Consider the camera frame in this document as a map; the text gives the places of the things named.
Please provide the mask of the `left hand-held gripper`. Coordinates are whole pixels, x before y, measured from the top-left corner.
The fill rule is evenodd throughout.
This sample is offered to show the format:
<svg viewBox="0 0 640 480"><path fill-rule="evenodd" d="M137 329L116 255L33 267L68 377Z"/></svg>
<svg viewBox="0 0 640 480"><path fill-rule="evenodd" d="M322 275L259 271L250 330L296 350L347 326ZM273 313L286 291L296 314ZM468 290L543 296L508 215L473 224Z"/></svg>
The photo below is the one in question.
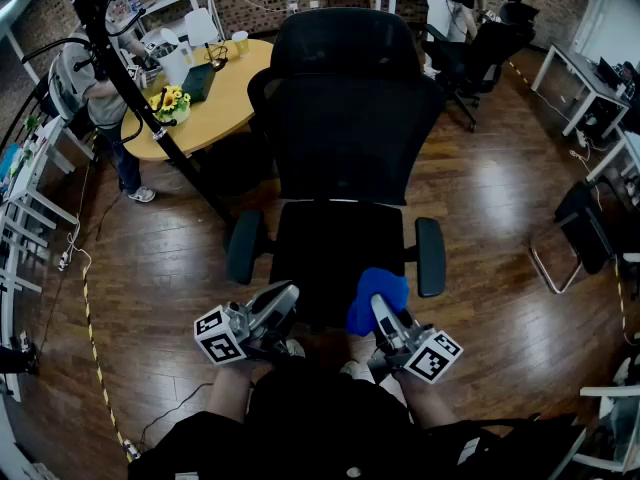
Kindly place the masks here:
<svg viewBox="0 0 640 480"><path fill-rule="evenodd" d="M219 305L193 324L194 339L216 366L250 359L277 363L296 321L299 288L290 280L257 292L248 302Z"/></svg>

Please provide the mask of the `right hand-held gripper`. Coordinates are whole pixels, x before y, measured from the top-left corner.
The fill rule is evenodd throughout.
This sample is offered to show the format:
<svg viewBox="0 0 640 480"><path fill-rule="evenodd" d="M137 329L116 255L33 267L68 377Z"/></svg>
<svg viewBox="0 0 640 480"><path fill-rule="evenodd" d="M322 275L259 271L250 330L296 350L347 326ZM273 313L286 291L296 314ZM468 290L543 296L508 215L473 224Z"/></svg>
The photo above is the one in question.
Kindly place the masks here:
<svg viewBox="0 0 640 480"><path fill-rule="evenodd" d="M371 307L376 349L367 366L376 384L400 370L434 384L462 354L463 348L444 331L420 324L408 310L395 313L382 295L371 298Z"/></svg>

